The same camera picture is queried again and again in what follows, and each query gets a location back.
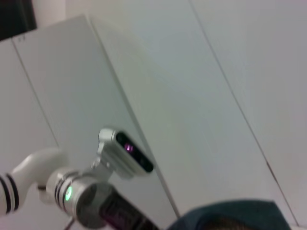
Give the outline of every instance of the green led light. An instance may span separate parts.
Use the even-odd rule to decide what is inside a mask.
[[[66,191],[65,200],[69,200],[69,198],[71,197],[71,194],[72,194],[72,188],[70,186],[70,187],[68,187],[68,189]]]

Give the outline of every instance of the black stripe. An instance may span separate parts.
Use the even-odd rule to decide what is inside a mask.
[[[46,191],[46,186],[38,185],[38,186],[37,186],[37,189],[38,189],[39,191]]]
[[[12,185],[12,188],[13,188],[13,191],[14,191],[14,197],[15,197],[14,211],[16,211],[18,209],[18,206],[19,206],[19,196],[18,196],[17,186],[15,184],[15,181],[13,180],[13,178],[9,174],[6,174],[6,176],[8,177],[9,181],[11,182],[11,185]]]
[[[2,184],[4,193],[5,193],[5,199],[6,199],[6,214],[8,214],[11,211],[11,198],[10,198],[10,193],[8,190],[8,187],[5,184],[5,181],[2,179],[0,176],[0,182]]]

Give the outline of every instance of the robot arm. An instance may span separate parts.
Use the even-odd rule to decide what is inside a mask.
[[[98,161],[83,172],[67,167],[66,154],[57,148],[32,153],[0,176],[0,216],[19,209],[36,183],[42,188],[41,201],[53,201],[86,228],[109,224],[117,230],[158,230],[107,182],[112,172],[123,179],[148,175],[154,164],[127,133],[113,128],[101,130],[97,153]]]
[[[32,184],[45,187],[49,176],[67,164],[63,151],[49,148],[32,153],[11,173],[0,176],[0,216],[19,209]]]

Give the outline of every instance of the white wall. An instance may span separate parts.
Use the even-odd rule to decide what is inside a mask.
[[[65,20],[65,0],[32,0],[36,25],[38,28]]]
[[[69,2],[68,17],[83,12]],[[86,11],[180,213],[225,199],[274,199],[294,223],[189,2],[90,2]]]
[[[298,223],[307,226],[307,2],[192,2]]]

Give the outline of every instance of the dark object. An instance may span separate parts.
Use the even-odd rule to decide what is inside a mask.
[[[274,202],[256,200],[224,202],[195,209],[168,230],[218,229],[291,230]]]
[[[148,160],[126,134],[119,132],[116,134],[115,139],[146,172],[151,173],[154,170],[154,166],[150,160]]]
[[[14,179],[11,177],[11,175],[6,174],[6,177],[9,179],[9,181],[11,182],[11,186],[14,192],[14,199],[15,199],[15,208],[14,211],[16,211],[18,209],[19,206],[19,196],[18,196],[18,190],[17,190],[17,186],[15,184]]]
[[[0,40],[36,29],[31,0],[0,0]]]
[[[117,230],[159,230],[117,192],[107,198],[99,212],[100,216]]]

